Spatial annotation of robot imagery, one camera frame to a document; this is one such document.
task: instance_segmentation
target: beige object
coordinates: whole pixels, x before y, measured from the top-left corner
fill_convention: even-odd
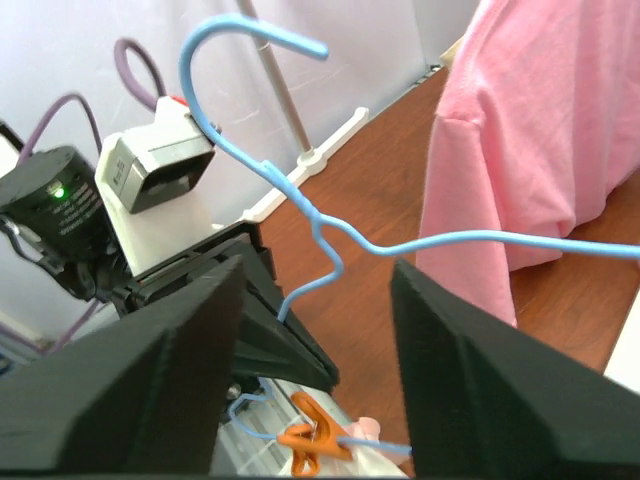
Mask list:
[[[458,49],[460,48],[461,43],[462,43],[462,37],[459,38],[456,41],[456,43],[451,45],[446,52],[440,55],[440,60],[442,60],[442,63],[444,64],[444,66],[447,67],[449,70],[451,70],[451,65],[453,65],[453,61],[456,58],[456,53],[458,53]]]

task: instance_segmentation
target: wooden floor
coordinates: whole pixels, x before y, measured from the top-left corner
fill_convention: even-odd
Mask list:
[[[320,211],[344,218],[369,240],[391,245],[416,238],[425,158],[446,74],[439,72],[370,122],[304,184]],[[605,214],[573,238],[636,243],[640,176],[611,196]],[[308,222],[289,203],[263,225],[285,292],[330,271]],[[293,309],[339,366],[340,405],[353,418],[374,417],[382,437],[407,442],[393,343],[388,284],[393,259],[363,252],[346,235],[326,237],[345,260],[334,285],[301,298]],[[567,255],[513,275],[520,326],[599,371],[604,369],[640,279],[632,262]]]

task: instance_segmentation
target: brown wooden surface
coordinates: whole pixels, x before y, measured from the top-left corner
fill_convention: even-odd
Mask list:
[[[416,238],[431,124],[446,74],[439,72],[371,121],[302,190],[320,211],[344,218],[369,240],[392,245]],[[640,177],[615,191],[606,212],[572,237],[640,240]],[[285,292],[330,271],[304,217],[285,203],[263,224]],[[346,272],[293,309],[340,368],[336,390],[352,418],[380,421],[382,437],[407,442],[393,343],[388,284],[392,259],[363,252],[327,229]],[[602,371],[635,294],[633,262],[565,255],[513,275],[520,327]]]

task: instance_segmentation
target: pink towel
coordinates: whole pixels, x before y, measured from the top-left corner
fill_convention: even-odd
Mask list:
[[[420,234],[565,237],[638,165],[640,1],[483,0],[438,106]],[[417,265],[515,326],[509,271],[560,256],[475,242]]]

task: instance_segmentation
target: silver metal bar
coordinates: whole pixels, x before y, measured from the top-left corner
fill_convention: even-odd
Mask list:
[[[236,0],[236,2],[238,4],[240,12],[243,15],[258,19],[258,14],[256,13],[256,9],[253,6],[253,2],[251,0]],[[284,81],[284,77],[282,76],[282,72],[280,71],[278,62],[276,61],[276,57],[273,55],[271,45],[263,38],[252,38],[253,43],[255,43],[256,45],[258,55],[260,56],[262,66],[267,72],[267,76],[269,77],[269,81],[273,86],[276,97],[278,97],[278,102],[280,102],[280,108],[282,108],[284,116],[286,117],[287,122],[289,123],[289,127],[291,128],[291,132],[298,142],[300,151],[301,153],[307,153],[311,151],[313,147],[311,146],[311,142],[309,141],[307,132],[302,125],[302,121],[300,120],[300,116],[298,115],[298,110],[296,110],[296,106],[293,104],[291,94],[289,93],[289,88]]]

